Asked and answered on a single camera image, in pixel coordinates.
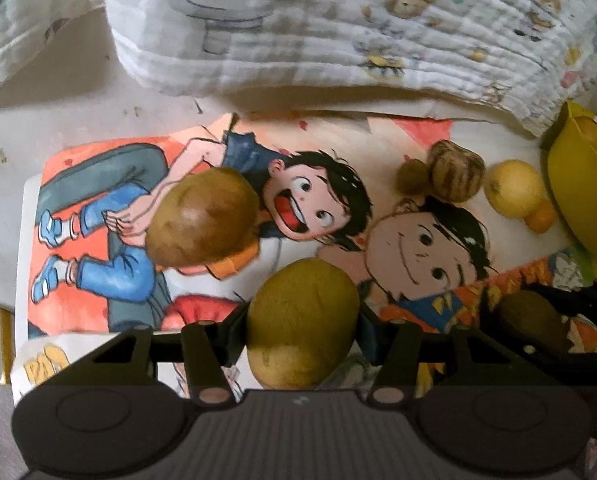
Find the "large brown kiwi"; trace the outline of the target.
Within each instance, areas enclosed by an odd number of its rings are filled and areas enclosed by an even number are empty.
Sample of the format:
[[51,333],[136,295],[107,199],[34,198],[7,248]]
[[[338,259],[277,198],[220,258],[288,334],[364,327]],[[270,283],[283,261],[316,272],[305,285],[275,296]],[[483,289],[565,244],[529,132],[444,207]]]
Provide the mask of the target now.
[[504,296],[496,311],[515,330],[555,351],[568,350],[569,326],[537,292],[519,290]]

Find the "small brown kiwi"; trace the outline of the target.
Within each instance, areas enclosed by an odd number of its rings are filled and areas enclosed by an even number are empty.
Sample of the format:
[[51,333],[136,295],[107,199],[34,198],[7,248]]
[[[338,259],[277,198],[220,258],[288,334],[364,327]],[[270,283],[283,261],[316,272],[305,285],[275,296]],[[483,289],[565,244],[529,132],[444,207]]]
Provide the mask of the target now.
[[428,166],[420,159],[409,159],[399,167],[396,174],[396,188],[408,195],[428,192],[430,178]]

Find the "large striped pepino melon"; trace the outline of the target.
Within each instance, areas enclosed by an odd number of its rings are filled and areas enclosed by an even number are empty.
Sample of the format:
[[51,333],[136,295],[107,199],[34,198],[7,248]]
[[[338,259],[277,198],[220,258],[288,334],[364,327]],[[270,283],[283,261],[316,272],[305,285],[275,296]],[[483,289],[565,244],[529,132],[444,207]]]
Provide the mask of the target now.
[[433,144],[427,164],[433,192],[442,200],[464,203],[482,186],[483,158],[454,142],[442,140]]

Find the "yellow lemon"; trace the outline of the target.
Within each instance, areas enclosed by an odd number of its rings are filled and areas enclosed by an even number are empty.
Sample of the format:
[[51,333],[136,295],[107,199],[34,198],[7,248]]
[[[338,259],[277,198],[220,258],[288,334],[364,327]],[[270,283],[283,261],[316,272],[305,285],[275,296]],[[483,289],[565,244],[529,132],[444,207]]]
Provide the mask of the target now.
[[546,191],[533,166],[508,159],[489,168],[484,193],[496,212],[509,219],[523,219],[539,206]]

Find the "cartoon drawing paper mat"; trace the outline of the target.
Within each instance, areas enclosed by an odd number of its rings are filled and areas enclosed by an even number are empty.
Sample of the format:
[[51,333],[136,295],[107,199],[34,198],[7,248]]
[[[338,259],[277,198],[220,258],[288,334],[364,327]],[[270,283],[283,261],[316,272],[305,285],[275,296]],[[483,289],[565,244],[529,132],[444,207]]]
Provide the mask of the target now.
[[132,328],[253,310],[226,366],[245,389],[366,387],[353,338],[446,334],[501,315],[527,350],[597,352],[597,256],[570,245],[536,148],[464,122],[227,114],[48,160],[38,191],[21,398]]

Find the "yellow plastic bowl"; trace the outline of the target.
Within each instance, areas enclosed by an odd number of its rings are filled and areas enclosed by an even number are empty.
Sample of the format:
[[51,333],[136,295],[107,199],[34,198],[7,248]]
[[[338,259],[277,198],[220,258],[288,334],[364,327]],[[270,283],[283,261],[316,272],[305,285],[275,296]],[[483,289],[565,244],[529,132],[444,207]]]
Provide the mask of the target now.
[[597,115],[576,102],[563,104],[545,132],[545,171],[561,216],[577,240],[597,255],[597,150],[584,138],[576,119]]

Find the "yellow apple in bowl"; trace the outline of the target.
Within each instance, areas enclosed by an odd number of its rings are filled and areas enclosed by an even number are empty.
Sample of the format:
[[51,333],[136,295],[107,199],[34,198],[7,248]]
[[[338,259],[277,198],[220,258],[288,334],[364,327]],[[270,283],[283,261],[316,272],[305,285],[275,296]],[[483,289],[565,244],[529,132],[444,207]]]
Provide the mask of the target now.
[[597,122],[586,116],[579,116],[574,118],[574,120],[579,127],[579,131],[583,138],[586,139],[597,152]]

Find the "white printed quilted blanket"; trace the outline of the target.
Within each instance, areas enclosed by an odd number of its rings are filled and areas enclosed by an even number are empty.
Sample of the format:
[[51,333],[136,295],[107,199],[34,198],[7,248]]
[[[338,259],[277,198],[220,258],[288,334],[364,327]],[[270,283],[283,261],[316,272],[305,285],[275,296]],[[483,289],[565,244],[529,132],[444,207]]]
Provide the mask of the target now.
[[533,133],[597,88],[597,0],[104,0],[125,70],[170,94],[395,87]]

